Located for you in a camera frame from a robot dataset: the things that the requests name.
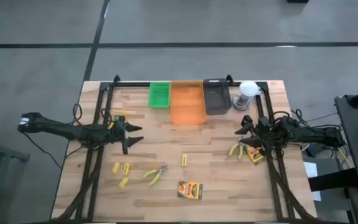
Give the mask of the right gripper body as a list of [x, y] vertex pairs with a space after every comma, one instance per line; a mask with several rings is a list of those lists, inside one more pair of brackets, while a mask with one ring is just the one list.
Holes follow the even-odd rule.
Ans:
[[261, 139], [265, 149], [272, 149], [279, 146], [279, 136], [270, 128], [260, 128], [259, 126], [256, 126], [254, 128], [254, 133]]

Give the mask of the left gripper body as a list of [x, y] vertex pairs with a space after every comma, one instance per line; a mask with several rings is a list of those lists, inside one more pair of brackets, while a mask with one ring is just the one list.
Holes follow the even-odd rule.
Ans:
[[128, 142], [125, 127], [124, 120], [116, 120], [108, 124], [104, 143], [113, 144], [115, 142], [120, 142], [122, 144], [122, 153], [128, 155]]

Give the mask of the yellow green crayon box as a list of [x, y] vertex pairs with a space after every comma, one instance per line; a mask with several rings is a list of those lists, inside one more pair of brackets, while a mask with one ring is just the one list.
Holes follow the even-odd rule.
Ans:
[[111, 129], [124, 129], [126, 117], [121, 114], [115, 114], [113, 117], [113, 126]]
[[179, 181], [177, 196], [180, 198], [201, 200], [203, 198], [203, 184]]
[[259, 148], [254, 148], [247, 145], [247, 154], [254, 165], [257, 165], [264, 161], [265, 157], [260, 153]]

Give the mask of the white mushroom lamp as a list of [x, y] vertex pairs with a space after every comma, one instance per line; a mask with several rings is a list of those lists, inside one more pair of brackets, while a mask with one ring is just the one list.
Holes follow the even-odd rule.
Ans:
[[236, 95], [232, 100], [232, 105], [236, 110], [245, 111], [249, 109], [252, 99], [261, 94], [260, 87], [253, 81], [243, 81], [239, 85], [240, 95]]

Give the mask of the green plastic basket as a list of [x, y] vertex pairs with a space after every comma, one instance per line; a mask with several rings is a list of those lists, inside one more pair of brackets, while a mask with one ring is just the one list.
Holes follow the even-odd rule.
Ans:
[[149, 106], [162, 109], [170, 105], [170, 84], [169, 82], [152, 82], [149, 88]]

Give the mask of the dark grey plastic bin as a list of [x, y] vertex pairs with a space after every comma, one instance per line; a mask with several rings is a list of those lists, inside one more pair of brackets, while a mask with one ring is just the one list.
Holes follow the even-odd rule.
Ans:
[[226, 114], [231, 108], [231, 96], [226, 79], [203, 80], [203, 91], [207, 115]]

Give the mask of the blue device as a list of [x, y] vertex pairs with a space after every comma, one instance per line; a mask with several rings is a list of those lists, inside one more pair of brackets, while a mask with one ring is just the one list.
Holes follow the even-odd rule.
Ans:
[[305, 149], [305, 152], [309, 157], [315, 157], [318, 154], [318, 146], [316, 144], [310, 144]]

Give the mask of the white paper sheet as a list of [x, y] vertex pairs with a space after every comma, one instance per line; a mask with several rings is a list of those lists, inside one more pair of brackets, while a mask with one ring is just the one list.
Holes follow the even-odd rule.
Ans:
[[[304, 162], [305, 171], [307, 174], [307, 177], [317, 177], [318, 176], [318, 170], [317, 165], [313, 162]], [[320, 202], [321, 201], [321, 193], [320, 191], [314, 191], [312, 192], [313, 200]]]

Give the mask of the orange plastic bin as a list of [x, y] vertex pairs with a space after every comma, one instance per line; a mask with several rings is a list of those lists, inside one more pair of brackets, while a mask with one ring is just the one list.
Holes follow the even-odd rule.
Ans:
[[199, 125], [206, 121], [203, 82], [172, 81], [170, 84], [171, 120], [175, 125]]

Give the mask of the black flat bar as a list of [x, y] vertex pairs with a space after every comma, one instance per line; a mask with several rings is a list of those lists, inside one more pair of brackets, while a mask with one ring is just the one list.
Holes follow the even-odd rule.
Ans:
[[355, 168], [351, 168], [330, 174], [309, 177], [308, 182], [312, 192], [346, 187], [358, 187], [358, 175]]

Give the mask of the black aluminium frame rails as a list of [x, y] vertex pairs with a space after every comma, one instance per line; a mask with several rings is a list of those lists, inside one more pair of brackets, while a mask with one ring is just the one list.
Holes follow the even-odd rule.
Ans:
[[[101, 110], [111, 111], [116, 108], [123, 108], [124, 102], [130, 93], [140, 90], [143, 95], [149, 94], [149, 82], [123, 82], [119, 77], [113, 81], [106, 82], [85, 82], [81, 91], [81, 97], [94, 95], [94, 123], [102, 121], [107, 123], [107, 118], [102, 118]], [[134, 161], [133, 170], [145, 170], [157, 166], [158, 162], [151, 161], [150, 155], [157, 147], [164, 147], [155, 153], [156, 156], [174, 156], [176, 151], [183, 146], [196, 146], [196, 140], [202, 135], [200, 133], [188, 136], [185, 139], [178, 139], [170, 131], [165, 134], [155, 134], [156, 124], [163, 124], [166, 120], [166, 111], [150, 111], [145, 106], [132, 106], [128, 109], [130, 117], [135, 112], [143, 119], [143, 130], [145, 139], [134, 146], [135, 149], [143, 149], [145, 157], [143, 161]], [[135, 208], [124, 207], [124, 214], [118, 217], [102, 216], [103, 211], [116, 212], [121, 206], [116, 201], [108, 201], [102, 206], [102, 199], [105, 197], [102, 189], [108, 188], [106, 174], [102, 170], [112, 165], [107, 160], [106, 150], [114, 149], [114, 145], [108, 143], [93, 143], [90, 141], [71, 141], [69, 143], [66, 157], [63, 161], [60, 185], [58, 187], [55, 205], [53, 207], [50, 223], [52, 224], [95, 224], [97, 222], [142, 222], [154, 223], [197, 223], [211, 221], [213, 223], [222, 220], [218, 212], [203, 217], [200, 214], [191, 216], [193, 213], [190, 205], [200, 205], [201, 208], [212, 210], [215, 206], [223, 204], [222, 199], [217, 200], [185, 200], [178, 197], [170, 197], [164, 200], [157, 196], [154, 201], [146, 200], [145, 203], [152, 208], [163, 208], [168, 205], [178, 206], [183, 209], [176, 213], [169, 209], [163, 213], [154, 212], [150, 217], [136, 215]], [[246, 182], [253, 185], [254, 190], [262, 192], [271, 198], [273, 211], [270, 212], [277, 222], [288, 223], [313, 223], [316, 218], [310, 214], [305, 207], [297, 200], [288, 186], [283, 156], [276, 160], [272, 155], [267, 156], [264, 169], [257, 169], [255, 172], [248, 172]]]

